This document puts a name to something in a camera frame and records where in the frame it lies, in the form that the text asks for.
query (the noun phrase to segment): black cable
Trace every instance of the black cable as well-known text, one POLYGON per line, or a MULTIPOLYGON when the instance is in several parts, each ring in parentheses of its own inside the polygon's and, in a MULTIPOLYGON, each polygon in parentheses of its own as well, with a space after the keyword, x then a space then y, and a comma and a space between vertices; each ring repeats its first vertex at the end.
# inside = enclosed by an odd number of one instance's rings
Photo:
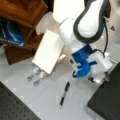
POLYGON ((105 31, 106 31, 106 44, 105 44, 105 48, 104 48, 104 51, 103 51, 103 53, 105 55, 105 52, 106 52, 107 47, 108 47, 108 29, 107 29, 107 25, 106 25, 106 22, 105 22, 105 18, 103 18, 103 20, 104 20, 105 31))

